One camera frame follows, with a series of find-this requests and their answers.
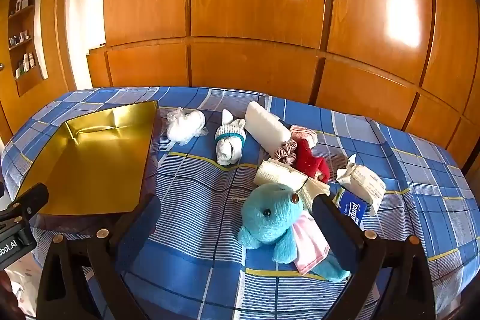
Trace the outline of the white plastic bag bundle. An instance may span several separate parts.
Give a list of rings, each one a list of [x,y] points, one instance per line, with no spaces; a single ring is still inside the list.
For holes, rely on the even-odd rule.
[[[193,138],[206,136],[208,129],[205,127],[206,118],[202,111],[185,111],[181,107],[167,113],[168,140],[179,145],[188,144]]]

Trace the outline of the mauve hair scrunchie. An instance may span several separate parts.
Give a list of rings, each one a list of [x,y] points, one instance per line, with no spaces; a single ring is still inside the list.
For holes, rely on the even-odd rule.
[[[287,140],[276,149],[272,155],[272,159],[288,166],[292,166],[297,158],[295,153],[297,146],[298,145],[295,140]]]

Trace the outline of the white sock with teal band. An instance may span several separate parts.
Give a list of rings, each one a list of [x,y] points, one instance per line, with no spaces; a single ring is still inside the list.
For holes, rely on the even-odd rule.
[[[215,133],[216,162],[220,166],[231,166],[241,160],[246,142],[245,125],[244,118],[234,119],[230,111],[222,110],[221,126]]]

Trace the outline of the white foam sponge block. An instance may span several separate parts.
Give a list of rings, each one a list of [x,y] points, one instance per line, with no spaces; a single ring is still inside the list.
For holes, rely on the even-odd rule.
[[[258,102],[251,101],[245,113],[245,129],[272,157],[291,138],[290,130],[278,117],[264,109]]]

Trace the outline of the blue plaid bed sheet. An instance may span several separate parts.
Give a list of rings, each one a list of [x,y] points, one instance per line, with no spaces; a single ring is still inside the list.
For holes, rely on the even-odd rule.
[[[263,93],[218,88],[96,88],[66,93],[32,115],[7,143],[1,170],[15,196],[34,159],[70,118],[141,101],[160,113],[201,110],[208,134],[186,145],[154,138],[155,191],[162,203],[154,233],[124,278],[152,319],[320,319],[343,289],[293,265],[272,261],[269,247],[249,251],[237,234],[243,199],[266,153],[247,137],[240,162],[216,163],[214,133],[222,110],[242,117],[251,101],[285,124],[316,131],[314,153],[331,171],[349,157],[374,171],[386,193],[364,229],[380,237],[420,238],[435,305],[445,308],[479,272],[479,208],[452,156],[440,146],[371,119]]]

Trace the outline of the pink towel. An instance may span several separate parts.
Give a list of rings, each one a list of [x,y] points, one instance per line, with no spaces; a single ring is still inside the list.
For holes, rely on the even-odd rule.
[[[306,140],[310,149],[313,149],[318,143],[317,133],[307,127],[292,125],[290,127],[291,139],[299,143],[300,140]]]

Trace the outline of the red santa sock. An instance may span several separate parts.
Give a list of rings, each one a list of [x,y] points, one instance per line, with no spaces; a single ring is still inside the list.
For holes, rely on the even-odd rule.
[[[293,167],[297,171],[325,184],[329,182],[330,173],[326,160],[323,157],[316,157],[312,154],[312,150],[306,139],[297,141],[295,153],[296,159]]]

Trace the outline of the wooden wardrobe wall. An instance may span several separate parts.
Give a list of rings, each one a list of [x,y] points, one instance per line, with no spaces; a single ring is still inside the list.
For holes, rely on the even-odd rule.
[[[96,87],[204,86],[364,115],[444,147],[479,140],[477,0],[103,0]]]

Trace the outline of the white printed wipes pack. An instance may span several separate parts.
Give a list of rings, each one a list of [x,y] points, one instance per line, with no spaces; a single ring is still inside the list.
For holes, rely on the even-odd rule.
[[[370,215],[380,208],[386,191],[383,180],[368,167],[356,163],[356,154],[347,160],[346,167],[337,169],[336,181],[347,191],[370,205]]]

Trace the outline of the blue Tempo tissue pack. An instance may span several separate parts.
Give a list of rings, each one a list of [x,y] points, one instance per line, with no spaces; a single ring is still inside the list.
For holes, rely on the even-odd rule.
[[[334,203],[342,214],[350,217],[357,226],[360,226],[368,206],[364,200],[340,188],[334,196]]]

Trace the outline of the wooden door with shelf niche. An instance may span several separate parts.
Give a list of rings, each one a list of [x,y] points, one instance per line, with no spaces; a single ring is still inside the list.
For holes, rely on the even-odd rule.
[[[1,0],[1,140],[47,103],[76,90],[65,0]]]

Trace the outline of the gold rectangular tray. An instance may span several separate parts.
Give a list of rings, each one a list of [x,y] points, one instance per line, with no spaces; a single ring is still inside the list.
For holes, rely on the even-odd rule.
[[[143,191],[157,110],[156,102],[143,101],[64,121],[34,159],[19,193],[46,185],[45,215],[133,210]]]

